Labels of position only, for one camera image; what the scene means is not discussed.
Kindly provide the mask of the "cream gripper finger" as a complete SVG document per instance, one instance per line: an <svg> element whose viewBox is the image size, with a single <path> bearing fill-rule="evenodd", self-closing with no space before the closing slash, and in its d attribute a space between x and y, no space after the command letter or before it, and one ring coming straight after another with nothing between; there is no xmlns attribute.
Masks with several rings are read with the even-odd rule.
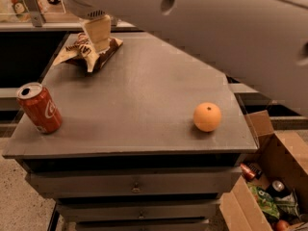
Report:
<svg viewBox="0 0 308 231"><path fill-rule="evenodd" d="M82 19L80 23L96 52L100 53L109 47L111 19L108 15L105 14L94 20Z"/></svg>

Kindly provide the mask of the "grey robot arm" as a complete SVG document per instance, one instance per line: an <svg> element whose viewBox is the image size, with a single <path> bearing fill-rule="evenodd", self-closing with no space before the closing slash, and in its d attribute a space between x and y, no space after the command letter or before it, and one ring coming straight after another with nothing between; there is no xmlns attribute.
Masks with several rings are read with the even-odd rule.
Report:
<svg viewBox="0 0 308 231"><path fill-rule="evenodd" d="M102 11L308 116L308 0L64 0Z"/></svg>

